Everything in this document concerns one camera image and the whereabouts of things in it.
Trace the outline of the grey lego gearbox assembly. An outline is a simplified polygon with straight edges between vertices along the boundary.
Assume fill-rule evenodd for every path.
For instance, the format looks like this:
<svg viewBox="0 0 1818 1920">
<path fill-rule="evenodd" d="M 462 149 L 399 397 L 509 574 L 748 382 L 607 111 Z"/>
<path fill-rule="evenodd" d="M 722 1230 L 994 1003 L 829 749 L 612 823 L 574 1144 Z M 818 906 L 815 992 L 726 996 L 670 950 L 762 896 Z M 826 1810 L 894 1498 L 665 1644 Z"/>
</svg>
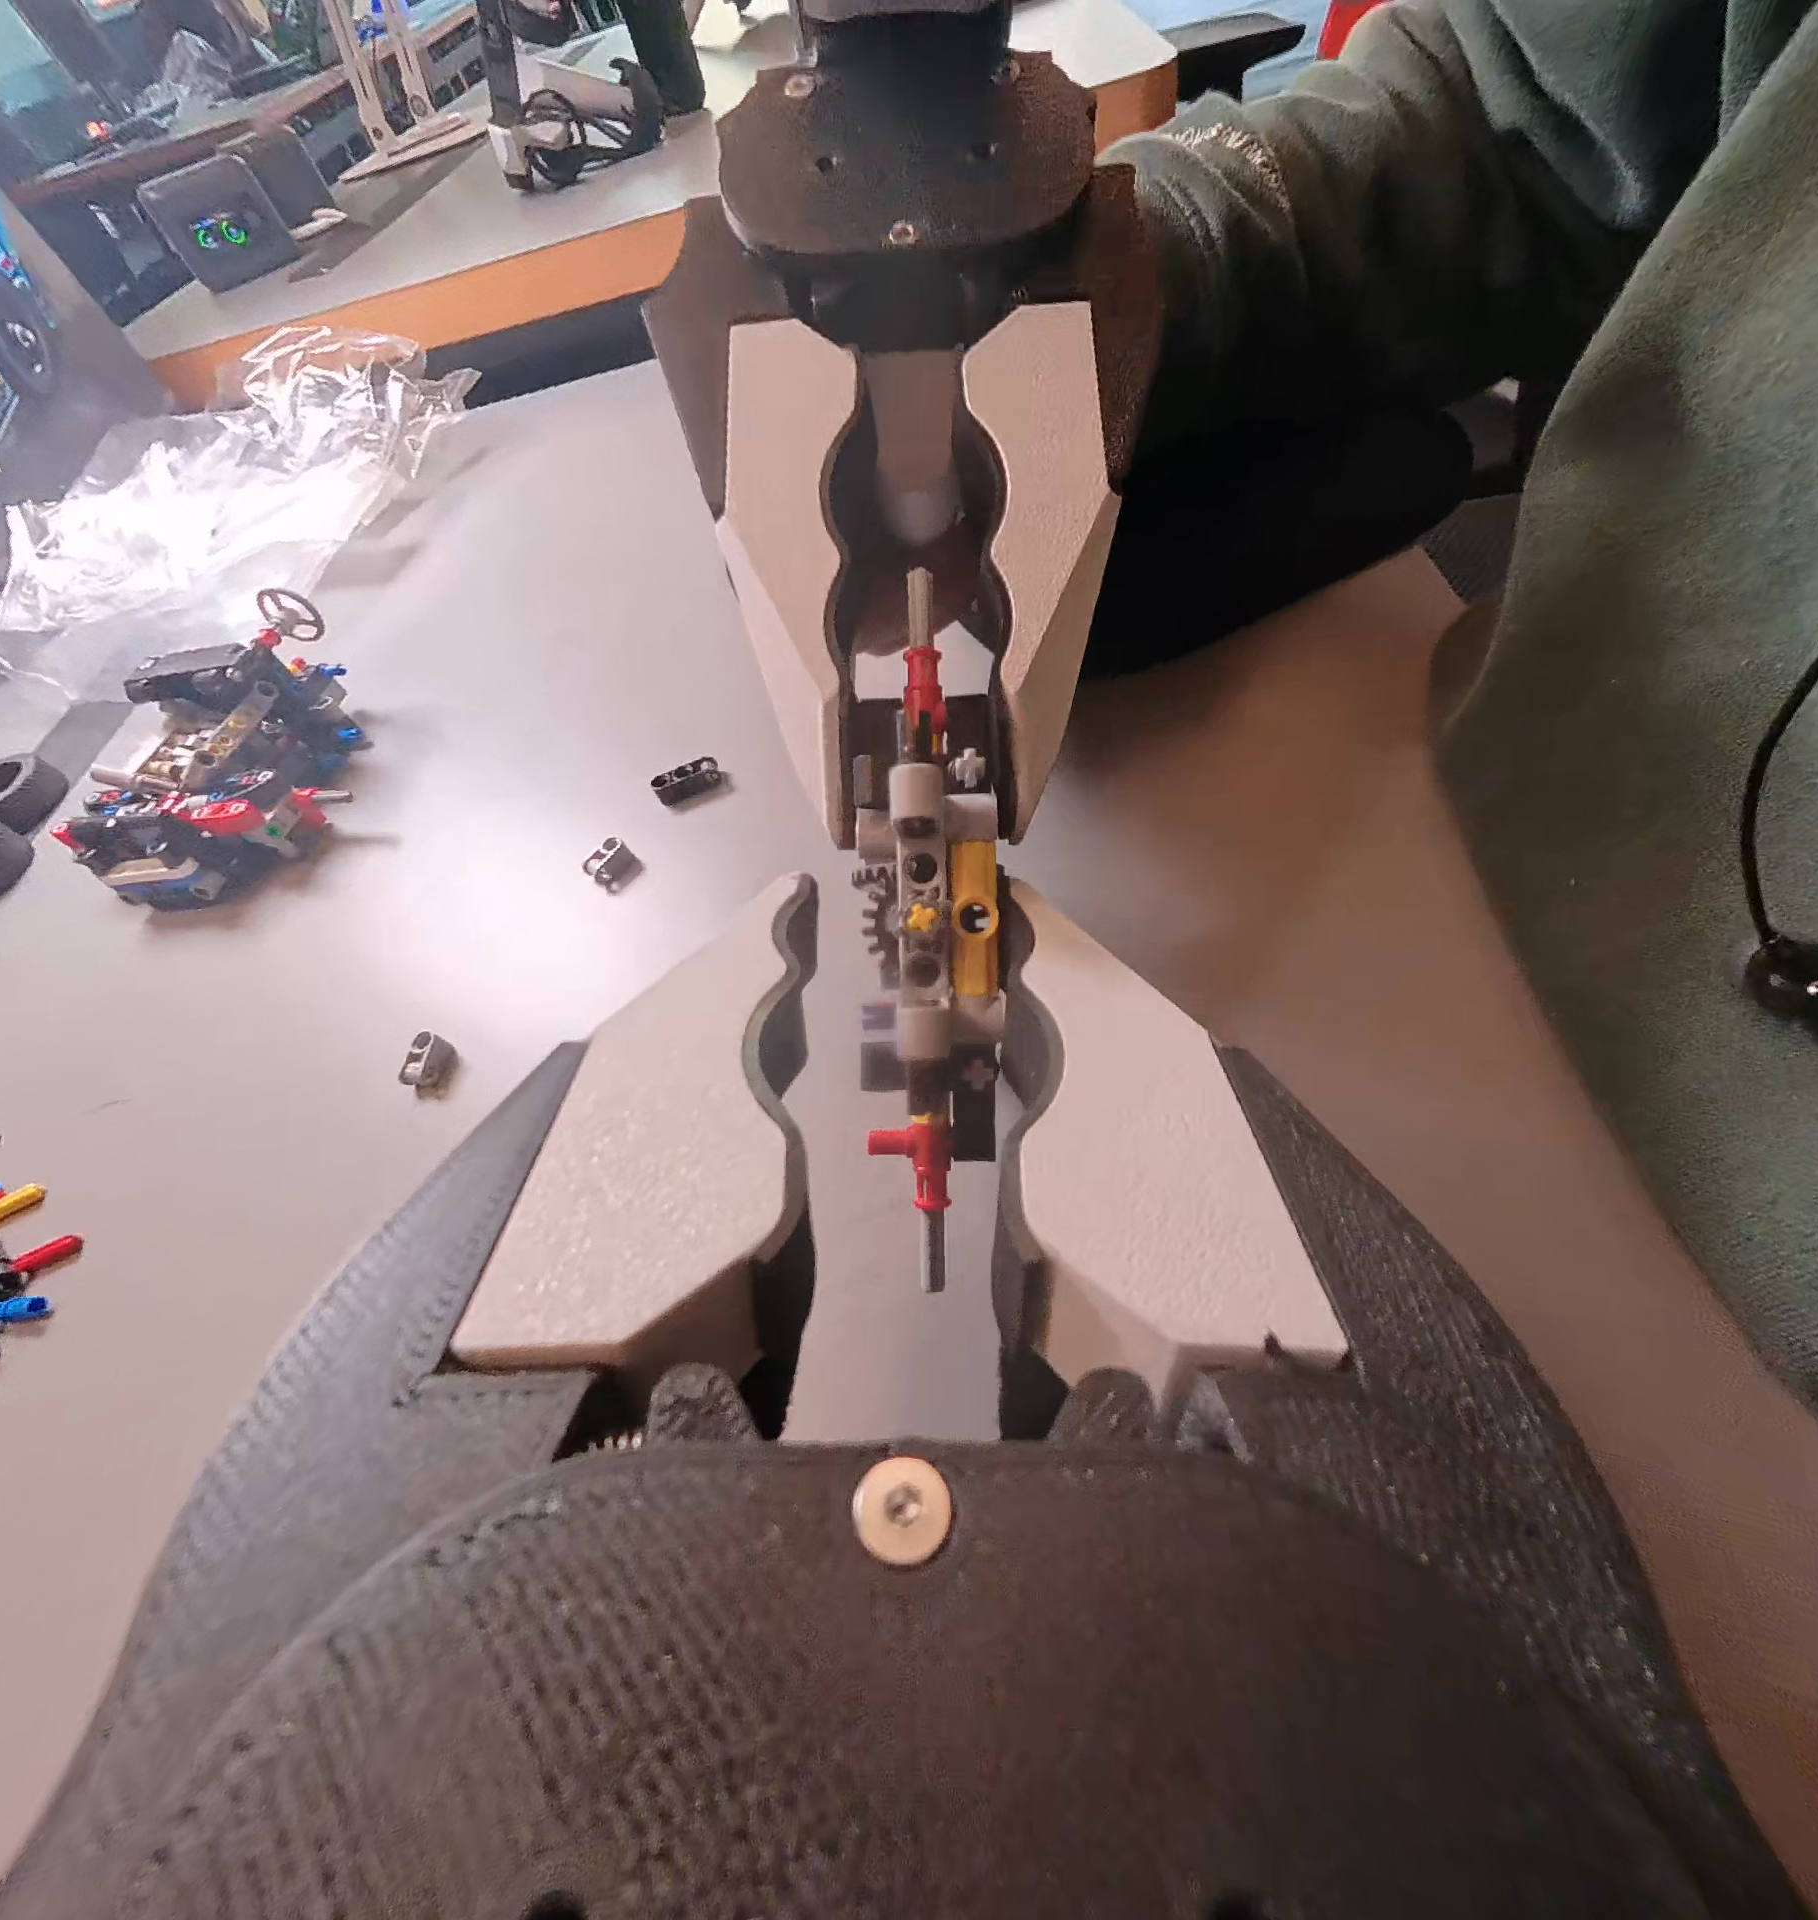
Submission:
<svg viewBox="0 0 1818 1920">
<path fill-rule="evenodd" d="M 859 1083 L 901 1101 L 866 1152 L 911 1183 L 922 1289 L 947 1283 L 947 1212 L 958 1164 L 990 1164 L 1007 1026 L 1001 950 L 1001 823 L 990 708 L 945 692 L 928 567 L 905 577 L 896 702 L 879 751 L 851 765 L 858 827 L 852 885 L 881 996 L 863 1007 Z"/>
</svg>

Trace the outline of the lego car chassis assembly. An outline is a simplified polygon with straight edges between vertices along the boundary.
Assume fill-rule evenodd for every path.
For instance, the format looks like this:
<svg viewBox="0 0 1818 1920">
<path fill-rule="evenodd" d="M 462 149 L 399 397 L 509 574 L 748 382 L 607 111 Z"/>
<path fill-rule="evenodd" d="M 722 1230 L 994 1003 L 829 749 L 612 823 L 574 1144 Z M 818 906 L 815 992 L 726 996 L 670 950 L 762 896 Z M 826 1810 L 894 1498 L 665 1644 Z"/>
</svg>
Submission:
<svg viewBox="0 0 1818 1920">
<path fill-rule="evenodd" d="M 347 710 L 347 665 L 316 658 L 320 609 L 255 592 L 260 631 L 144 659 L 131 721 L 49 829 L 125 905 L 202 910 L 243 897 L 326 839 L 371 746 Z"/>
</svg>

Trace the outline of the black and white headset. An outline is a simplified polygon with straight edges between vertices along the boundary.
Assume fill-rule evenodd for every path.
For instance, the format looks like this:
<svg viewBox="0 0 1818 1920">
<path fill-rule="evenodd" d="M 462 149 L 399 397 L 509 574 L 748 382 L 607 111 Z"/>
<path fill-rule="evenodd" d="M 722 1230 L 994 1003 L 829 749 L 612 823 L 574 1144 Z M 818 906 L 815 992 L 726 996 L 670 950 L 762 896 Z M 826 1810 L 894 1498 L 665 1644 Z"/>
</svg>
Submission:
<svg viewBox="0 0 1818 1920">
<path fill-rule="evenodd" d="M 517 191 L 568 188 L 659 149 L 706 104 L 702 2 L 480 2 L 489 135 Z"/>
</svg>

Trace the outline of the black device green lights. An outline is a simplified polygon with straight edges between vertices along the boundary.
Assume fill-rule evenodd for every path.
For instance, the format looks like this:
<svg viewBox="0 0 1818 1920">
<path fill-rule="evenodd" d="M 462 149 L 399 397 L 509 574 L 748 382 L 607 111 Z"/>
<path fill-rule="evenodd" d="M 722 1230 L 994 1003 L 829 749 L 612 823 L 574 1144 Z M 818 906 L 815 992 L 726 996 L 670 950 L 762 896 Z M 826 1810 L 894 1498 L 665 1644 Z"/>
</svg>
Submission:
<svg viewBox="0 0 1818 1920">
<path fill-rule="evenodd" d="M 212 293 L 299 266 L 304 241 L 342 214 L 299 147 L 260 137 L 140 182 L 136 204 Z"/>
</svg>

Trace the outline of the orange edged background table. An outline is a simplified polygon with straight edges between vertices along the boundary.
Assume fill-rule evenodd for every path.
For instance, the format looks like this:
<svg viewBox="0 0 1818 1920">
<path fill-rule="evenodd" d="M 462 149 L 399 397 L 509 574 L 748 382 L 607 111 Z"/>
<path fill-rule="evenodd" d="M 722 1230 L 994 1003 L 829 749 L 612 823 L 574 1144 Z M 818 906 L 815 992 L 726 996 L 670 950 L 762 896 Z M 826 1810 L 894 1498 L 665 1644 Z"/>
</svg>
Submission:
<svg viewBox="0 0 1818 1920">
<path fill-rule="evenodd" d="M 640 158 L 568 188 L 514 188 L 486 137 L 362 182 L 287 268 L 238 291 L 192 280 L 122 325 L 181 402 L 216 396 L 221 371 L 297 325 L 401 334 L 456 349 L 568 311 L 653 291 L 672 266 L 686 204 L 714 192 L 722 118 L 757 73 L 796 59 L 787 4 L 706 4 L 693 43 L 706 109 Z"/>
</svg>

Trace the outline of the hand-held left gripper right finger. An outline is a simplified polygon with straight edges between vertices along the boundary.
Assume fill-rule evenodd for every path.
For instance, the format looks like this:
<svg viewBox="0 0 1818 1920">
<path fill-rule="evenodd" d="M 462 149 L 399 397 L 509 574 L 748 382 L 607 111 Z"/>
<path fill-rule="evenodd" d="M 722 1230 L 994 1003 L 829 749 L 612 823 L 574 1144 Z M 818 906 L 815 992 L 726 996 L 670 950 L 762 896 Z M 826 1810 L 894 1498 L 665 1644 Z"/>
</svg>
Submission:
<svg viewBox="0 0 1818 1920">
<path fill-rule="evenodd" d="M 1150 1387 L 1350 1357 L 1327 1285 L 1208 1030 L 1025 882 L 1011 885 L 996 1310 L 1065 1384 Z"/>
</svg>

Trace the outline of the person's green hoodie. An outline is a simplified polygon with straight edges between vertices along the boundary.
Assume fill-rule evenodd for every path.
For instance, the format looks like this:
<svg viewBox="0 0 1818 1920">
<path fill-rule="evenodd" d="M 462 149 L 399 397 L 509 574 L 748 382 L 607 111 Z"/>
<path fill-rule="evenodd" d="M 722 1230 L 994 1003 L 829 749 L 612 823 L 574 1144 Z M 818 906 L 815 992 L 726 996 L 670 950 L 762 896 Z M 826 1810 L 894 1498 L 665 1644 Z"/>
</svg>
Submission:
<svg viewBox="0 0 1818 1920">
<path fill-rule="evenodd" d="M 1465 4 L 1556 238 L 1635 261 L 1442 768 L 1597 1108 L 1818 1417 L 1818 1035 L 1739 988 L 1740 794 L 1818 651 L 1818 4 Z"/>
</svg>

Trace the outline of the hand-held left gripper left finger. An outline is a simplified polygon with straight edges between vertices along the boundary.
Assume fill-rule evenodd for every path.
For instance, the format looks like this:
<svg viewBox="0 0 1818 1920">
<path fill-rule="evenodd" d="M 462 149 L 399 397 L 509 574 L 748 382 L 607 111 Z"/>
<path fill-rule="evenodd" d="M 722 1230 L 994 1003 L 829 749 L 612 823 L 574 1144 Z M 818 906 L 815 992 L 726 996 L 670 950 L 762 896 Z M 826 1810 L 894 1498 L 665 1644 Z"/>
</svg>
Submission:
<svg viewBox="0 0 1818 1920">
<path fill-rule="evenodd" d="M 474 1371 L 748 1373 L 754 1280 L 804 1215 L 783 1095 L 820 888 L 771 882 L 589 1036 L 495 1241 L 453 1357 Z"/>
</svg>

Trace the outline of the clear plastic bag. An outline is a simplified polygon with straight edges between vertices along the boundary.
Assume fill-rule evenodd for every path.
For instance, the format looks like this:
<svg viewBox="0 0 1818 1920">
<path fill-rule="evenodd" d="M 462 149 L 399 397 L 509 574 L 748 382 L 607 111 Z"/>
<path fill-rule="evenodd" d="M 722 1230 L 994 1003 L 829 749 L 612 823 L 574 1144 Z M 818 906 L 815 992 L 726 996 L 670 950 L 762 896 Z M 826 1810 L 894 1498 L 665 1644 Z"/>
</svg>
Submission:
<svg viewBox="0 0 1818 1920">
<path fill-rule="evenodd" d="M 70 489 L 10 505 L 0 691 L 117 699 L 140 659 L 258 631 L 418 485 L 482 371 L 403 334 L 287 325 L 221 369 L 221 404 L 111 427 Z"/>
</svg>

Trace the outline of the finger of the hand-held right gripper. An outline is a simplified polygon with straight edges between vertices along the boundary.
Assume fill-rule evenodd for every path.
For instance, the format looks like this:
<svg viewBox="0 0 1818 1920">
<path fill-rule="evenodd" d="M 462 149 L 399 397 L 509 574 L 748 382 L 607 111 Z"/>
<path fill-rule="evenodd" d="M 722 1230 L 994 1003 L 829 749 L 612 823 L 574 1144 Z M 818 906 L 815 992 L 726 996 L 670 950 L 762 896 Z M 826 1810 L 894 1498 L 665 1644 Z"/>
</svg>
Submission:
<svg viewBox="0 0 1818 1920">
<path fill-rule="evenodd" d="M 1065 746 L 1121 510 L 1089 301 L 1018 307 L 966 349 L 962 382 L 998 469 L 986 559 L 1003 608 L 1006 836 L 1025 838 Z"/>
<path fill-rule="evenodd" d="M 732 326 L 717 537 L 777 735 L 829 841 L 858 845 L 852 653 L 867 592 L 863 523 L 836 472 L 863 418 L 852 349 L 799 318 Z"/>
</svg>

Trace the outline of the person's right forearm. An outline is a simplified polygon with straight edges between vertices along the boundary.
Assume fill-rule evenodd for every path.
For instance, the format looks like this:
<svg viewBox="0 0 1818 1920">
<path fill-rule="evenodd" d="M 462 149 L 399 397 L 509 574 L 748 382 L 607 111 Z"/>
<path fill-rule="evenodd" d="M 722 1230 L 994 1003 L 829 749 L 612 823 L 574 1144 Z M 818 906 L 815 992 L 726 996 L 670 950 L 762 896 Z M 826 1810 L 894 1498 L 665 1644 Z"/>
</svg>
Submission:
<svg viewBox="0 0 1818 1920">
<path fill-rule="evenodd" d="M 1811 8 L 1381 4 L 1118 142 L 1163 293 L 1141 450 L 1571 371 Z"/>
</svg>

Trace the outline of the white wooden stand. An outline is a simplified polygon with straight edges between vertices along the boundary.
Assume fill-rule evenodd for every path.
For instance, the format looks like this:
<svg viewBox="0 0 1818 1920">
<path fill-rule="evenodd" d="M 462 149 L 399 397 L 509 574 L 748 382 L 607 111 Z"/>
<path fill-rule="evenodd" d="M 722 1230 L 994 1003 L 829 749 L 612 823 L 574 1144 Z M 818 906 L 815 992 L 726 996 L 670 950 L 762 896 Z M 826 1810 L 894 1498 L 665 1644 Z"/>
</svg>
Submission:
<svg viewBox="0 0 1818 1920">
<path fill-rule="evenodd" d="M 437 104 L 427 36 L 412 4 L 320 2 L 316 11 L 362 128 L 364 149 L 340 173 L 345 185 L 463 154 L 486 137 L 485 122 Z"/>
</svg>

